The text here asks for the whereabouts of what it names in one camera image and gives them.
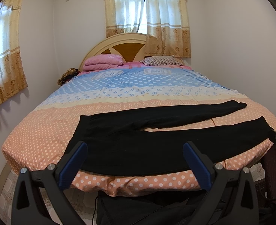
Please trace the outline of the polka dot bed cover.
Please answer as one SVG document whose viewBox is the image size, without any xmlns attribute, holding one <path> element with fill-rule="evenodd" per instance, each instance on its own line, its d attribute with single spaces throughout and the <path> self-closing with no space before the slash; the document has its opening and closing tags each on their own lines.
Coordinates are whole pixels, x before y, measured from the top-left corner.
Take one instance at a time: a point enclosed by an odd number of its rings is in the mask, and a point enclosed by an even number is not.
<svg viewBox="0 0 276 225">
<path fill-rule="evenodd" d="M 15 127 L 2 152 L 15 172 L 37 171 L 85 142 L 72 187 L 133 197 L 199 187 L 183 156 L 188 141 L 239 170 L 268 152 L 273 131 L 267 108 L 188 67 L 117 67 L 61 86 Z"/>
</svg>

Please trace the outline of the beige side window curtain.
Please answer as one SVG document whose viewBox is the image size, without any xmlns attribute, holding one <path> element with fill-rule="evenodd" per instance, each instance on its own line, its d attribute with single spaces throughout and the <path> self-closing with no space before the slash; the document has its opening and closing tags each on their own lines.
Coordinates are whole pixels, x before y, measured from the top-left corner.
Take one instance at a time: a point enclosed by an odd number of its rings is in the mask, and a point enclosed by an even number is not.
<svg viewBox="0 0 276 225">
<path fill-rule="evenodd" d="M 21 3 L 0 2 L 0 105 L 28 86 L 18 41 Z"/>
</svg>

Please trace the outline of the beige curtain behind headboard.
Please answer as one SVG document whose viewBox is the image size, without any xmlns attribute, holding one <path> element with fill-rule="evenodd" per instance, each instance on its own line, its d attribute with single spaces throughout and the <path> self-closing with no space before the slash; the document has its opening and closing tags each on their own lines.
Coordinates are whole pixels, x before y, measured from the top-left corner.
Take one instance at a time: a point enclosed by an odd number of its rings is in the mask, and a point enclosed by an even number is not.
<svg viewBox="0 0 276 225">
<path fill-rule="evenodd" d="M 146 15 L 145 56 L 191 57 L 187 0 L 104 0 L 109 38 L 137 33 Z"/>
</svg>

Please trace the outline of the striped pillow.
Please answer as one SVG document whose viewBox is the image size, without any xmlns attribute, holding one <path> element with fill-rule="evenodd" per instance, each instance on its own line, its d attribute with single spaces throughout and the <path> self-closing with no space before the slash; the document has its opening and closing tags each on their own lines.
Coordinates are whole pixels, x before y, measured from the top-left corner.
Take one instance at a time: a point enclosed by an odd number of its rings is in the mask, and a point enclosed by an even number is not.
<svg viewBox="0 0 276 225">
<path fill-rule="evenodd" d="M 141 62 L 145 66 L 185 66 L 183 60 L 174 56 L 150 56 L 144 58 Z"/>
</svg>

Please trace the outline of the black pants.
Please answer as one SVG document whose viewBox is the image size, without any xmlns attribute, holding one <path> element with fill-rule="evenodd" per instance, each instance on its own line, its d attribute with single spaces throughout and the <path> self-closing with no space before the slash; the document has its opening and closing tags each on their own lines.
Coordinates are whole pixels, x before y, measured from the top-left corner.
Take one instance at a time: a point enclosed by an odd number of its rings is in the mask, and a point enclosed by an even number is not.
<svg viewBox="0 0 276 225">
<path fill-rule="evenodd" d="M 241 113 L 234 100 L 211 105 L 147 107 L 82 115 L 69 141 L 88 146 L 81 169 L 107 176 L 155 176 L 189 170 L 183 145 L 191 141 L 214 163 L 264 142 L 271 127 L 263 117 L 235 125 L 181 130 L 180 126 Z"/>
</svg>

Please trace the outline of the brown patterned bag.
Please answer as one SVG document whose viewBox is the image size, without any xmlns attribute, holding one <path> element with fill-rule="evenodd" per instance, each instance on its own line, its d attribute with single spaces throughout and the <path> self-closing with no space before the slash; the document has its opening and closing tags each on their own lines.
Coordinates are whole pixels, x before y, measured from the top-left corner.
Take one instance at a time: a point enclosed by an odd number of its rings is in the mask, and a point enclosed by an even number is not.
<svg viewBox="0 0 276 225">
<path fill-rule="evenodd" d="M 59 86 L 64 85 L 66 82 L 70 81 L 73 77 L 77 76 L 80 73 L 79 69 L 76 68 L 70 68 L 68 69 L 61 78 L 59 78 L 57 84 Z"/>
</svg>

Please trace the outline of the folded pink blanket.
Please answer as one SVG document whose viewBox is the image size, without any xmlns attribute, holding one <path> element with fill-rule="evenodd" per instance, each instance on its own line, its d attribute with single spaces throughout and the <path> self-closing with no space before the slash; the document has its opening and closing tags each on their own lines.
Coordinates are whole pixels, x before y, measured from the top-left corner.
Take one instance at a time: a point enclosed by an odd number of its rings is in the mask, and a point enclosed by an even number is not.
<svg viewBox="0 0 276 225">
<path fill-rule="evenodd" d="M 111 69 L 122 66 L 125 62 L 125 59 L 120 55 L 100 54 L 86 59 L 82 66 L 82 71 L 88 72 Z"/>
</svg>

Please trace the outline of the cream wooden headboard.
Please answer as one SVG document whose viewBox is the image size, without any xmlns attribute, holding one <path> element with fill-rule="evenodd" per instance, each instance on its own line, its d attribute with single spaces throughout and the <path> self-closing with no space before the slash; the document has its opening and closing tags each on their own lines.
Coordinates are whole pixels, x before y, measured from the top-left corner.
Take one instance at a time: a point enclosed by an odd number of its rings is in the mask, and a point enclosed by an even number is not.
<svg viewBox="0 0 276 225">
<path fill-rule="evenodd" d="M 95 55 L 111 53 L 120 55 L 125 62 L 141 61 L 144 59 L 146 35 L 141 33 L 124 33 L 110 36 L 94 46 L 79 66 L 82 70 L 84 62 Z"/>
</svg>

